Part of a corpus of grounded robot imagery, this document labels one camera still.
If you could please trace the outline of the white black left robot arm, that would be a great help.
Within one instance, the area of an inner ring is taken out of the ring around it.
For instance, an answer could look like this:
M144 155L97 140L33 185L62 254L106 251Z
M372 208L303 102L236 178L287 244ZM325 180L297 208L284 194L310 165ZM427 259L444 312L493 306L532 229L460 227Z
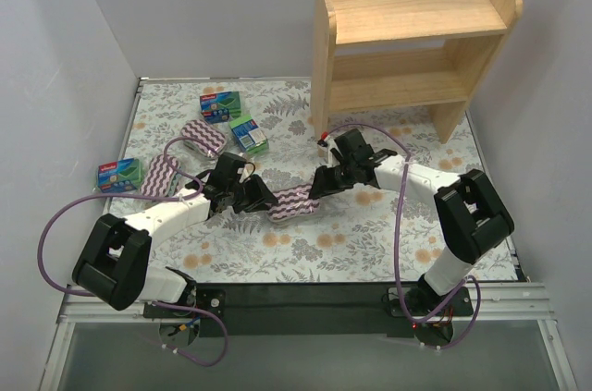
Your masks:
M216 166L181 189L172 202L159 202L124 217L102 215L72 273L73 282L117 311L136 301L171 305L197 303L197 283L180 270L150 265L152 249L216 214L267 211L278 199L248 162L222 153Z

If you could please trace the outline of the green blue sponge pack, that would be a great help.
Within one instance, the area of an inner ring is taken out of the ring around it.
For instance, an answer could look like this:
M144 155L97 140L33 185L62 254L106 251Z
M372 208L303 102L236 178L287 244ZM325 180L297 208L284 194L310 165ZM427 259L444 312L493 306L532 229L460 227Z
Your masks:
M239 92L216 92L200 96L203 120L209 124L228 122L241 116Z
M247 154L256 154L269 149L268 139L250 115L240 116L228 123L240 149Z
M102 193L122 193L139 189L143 181L142 163L128 158L99 165L96 187Z

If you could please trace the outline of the floral patterned table mat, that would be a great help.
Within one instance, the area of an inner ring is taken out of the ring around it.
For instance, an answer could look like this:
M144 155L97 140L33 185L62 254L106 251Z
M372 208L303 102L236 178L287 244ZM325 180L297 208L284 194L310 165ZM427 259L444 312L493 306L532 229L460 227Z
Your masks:
M317 153L306 80L161 82L143 87L125 154L149 163L168 150L184 171L212 166L177 142L181 128L200 115L199 98L211 92L239 92L245 112L267 136L269 149L253 158L257 173L273 191L312 179L322 164ZM469 123L462 120L446 143L438 139L423 107L345 113L332 126L364 124L365 139L377 150L411 151L413 160L464 173L482 162ZM172 267L200 282L414 281L444 250L438 216L407 198L401 231L393 229L398 196L359 185L324 198L316 214L274 223L266 214L226 210L158 244L151 264Z

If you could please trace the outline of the aluminium frame rail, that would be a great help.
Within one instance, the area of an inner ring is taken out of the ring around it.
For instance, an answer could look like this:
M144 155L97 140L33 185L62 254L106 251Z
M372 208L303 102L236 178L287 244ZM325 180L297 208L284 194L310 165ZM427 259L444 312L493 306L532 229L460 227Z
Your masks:
M207 317L69 298L44 390L575 390L537 283L463 287L429 315L389 283L213 284Z

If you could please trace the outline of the wooden two-tier shelf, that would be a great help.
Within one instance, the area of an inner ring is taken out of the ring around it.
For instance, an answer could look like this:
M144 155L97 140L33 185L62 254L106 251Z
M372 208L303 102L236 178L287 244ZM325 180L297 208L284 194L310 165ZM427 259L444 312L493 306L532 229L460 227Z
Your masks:
M315 0L311 116L424 106L450 139L523 0Z

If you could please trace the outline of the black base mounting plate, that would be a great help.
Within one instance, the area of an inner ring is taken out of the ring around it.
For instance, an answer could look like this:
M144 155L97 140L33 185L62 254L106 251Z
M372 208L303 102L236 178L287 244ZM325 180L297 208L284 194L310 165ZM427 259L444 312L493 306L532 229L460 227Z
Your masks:
M413 337L392 283L199 284L196 306L232 336Z

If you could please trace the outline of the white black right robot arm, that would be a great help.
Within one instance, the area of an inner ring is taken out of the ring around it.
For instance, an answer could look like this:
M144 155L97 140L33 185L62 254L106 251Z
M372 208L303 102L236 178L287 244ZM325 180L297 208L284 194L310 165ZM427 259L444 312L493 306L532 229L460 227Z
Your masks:
M376 151L353 128L336 138L324 133L318 146L327 164L318 167L309 196L317 200L357 184L398 193L394 231L401 231L405 199L413 198L436 211L445 248L413 287L396 286L406 317L426 321L440 313L460 291L468 275L490 250L509 237L514 221L487 174L440 171L413 162L402 150Z

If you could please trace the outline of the purple wavy sponge pack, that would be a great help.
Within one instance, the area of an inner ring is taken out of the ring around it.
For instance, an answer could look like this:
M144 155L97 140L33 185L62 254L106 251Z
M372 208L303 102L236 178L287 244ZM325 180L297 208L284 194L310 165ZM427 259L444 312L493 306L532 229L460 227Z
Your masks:
M147 197L171 197L177 191L181 162L174 156L155 156L146 171L140 194Z
M274 192L277 203L267 211L267 217L274 223L316 214L320 201L310 198L311 183L300 184Z
M203 120L186 123L180 136L186 147L209 159L218 157L228 144L224 133Z

